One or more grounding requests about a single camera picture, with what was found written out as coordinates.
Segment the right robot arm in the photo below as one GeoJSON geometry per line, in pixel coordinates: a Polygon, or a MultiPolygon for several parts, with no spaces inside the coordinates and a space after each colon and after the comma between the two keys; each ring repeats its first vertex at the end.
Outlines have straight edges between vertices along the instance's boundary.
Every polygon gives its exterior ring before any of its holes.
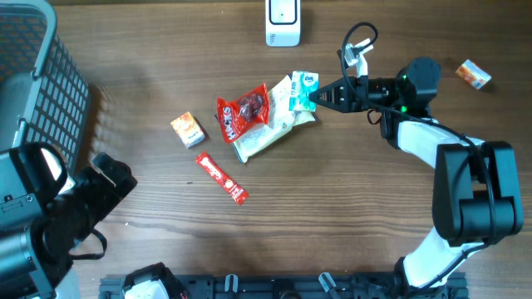
{"type": "Polygon", "coordinates": [[[419,247],[401,258],[392,297],[430,296],[472,254],[516,235],[525,216],[515,152],[504,141],[468,137],[439,124],[429,104],[441,68],[418,57],[394,78],[344,76],[309,95],[311,102],[342,113],[377,111],[381,137],[435,170],[433,228],[419,247]]]}

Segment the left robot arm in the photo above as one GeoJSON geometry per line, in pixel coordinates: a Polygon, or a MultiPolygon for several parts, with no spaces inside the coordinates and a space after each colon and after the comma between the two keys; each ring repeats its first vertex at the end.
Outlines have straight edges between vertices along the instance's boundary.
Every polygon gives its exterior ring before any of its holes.
{"type": "Polygon", "coordinates": [[[72,265],[99,260],[103,252],[76,255],[88,236],[103,247],[96,230],[137,185],[127,164],[105,153],[74,178],[48,143],[34,142],[1,153],[1,296],[78,298],[72,265]]]}

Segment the white cream snack bag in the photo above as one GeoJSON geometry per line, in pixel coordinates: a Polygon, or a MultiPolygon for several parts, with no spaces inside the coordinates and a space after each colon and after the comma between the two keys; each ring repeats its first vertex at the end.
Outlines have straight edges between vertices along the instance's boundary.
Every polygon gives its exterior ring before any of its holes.
{"type": "Polygon", "coordinates": [[[250,157],[266,149],[285,136],[294,126],[317,120],[313,112],[289,109],[292,78],[286,75],[268,91],[270,113],[268,124],[257,124],[239,137],[233,147],[239,161],[245,164],[250,157]]]}

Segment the orange small box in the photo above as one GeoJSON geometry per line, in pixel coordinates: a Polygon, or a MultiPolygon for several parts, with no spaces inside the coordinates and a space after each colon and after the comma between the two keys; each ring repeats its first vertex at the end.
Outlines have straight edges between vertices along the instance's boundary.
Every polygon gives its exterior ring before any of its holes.
{"type": "Polygon", "coordinates": [[[456,69],[455,73],[477,90],[480,90],[491,80],[491,75],[483,71],[471,60],[464,61],[456,69]]]}
{"type": "Polygon", "coordinates": [[[172,120],[170,125],[187,149],[202,142],[205,138],[204,131],[188,111],[180,117],[172,120]]]}

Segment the red stick sachet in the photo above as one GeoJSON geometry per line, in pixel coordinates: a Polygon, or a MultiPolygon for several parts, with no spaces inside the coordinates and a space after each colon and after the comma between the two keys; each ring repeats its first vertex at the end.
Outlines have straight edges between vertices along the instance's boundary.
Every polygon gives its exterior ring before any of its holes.
{"type": "Polygon", "coordinates": [[[207,152],[202,152],[195,158],[198,164],[216,183],[230,195],[238,205],[243,205],[249,193],[228,176],[211,158],[207,152]]]}

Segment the teal small box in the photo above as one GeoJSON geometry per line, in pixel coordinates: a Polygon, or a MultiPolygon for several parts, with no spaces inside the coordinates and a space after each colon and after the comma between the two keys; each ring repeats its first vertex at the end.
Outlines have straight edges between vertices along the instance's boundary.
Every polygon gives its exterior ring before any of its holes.
{"type": "Polygon", "coordinates": [[[292,111],[314,112],[317,105],[309,100],[309,95],[319,87],[318,73],[293,71],[289,109],[292,111]]]}

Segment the red candy bag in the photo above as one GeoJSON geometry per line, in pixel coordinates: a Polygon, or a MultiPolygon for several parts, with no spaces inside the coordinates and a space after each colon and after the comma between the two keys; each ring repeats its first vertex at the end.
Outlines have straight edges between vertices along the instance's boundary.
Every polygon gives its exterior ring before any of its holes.
{"type": "Polygon", "coordinates": [[[237,100],[217,99],[219,127],[225,143],[234,143],[258,124],[269,123],[270,101],[267,85],[257,86],[237,100]]]}

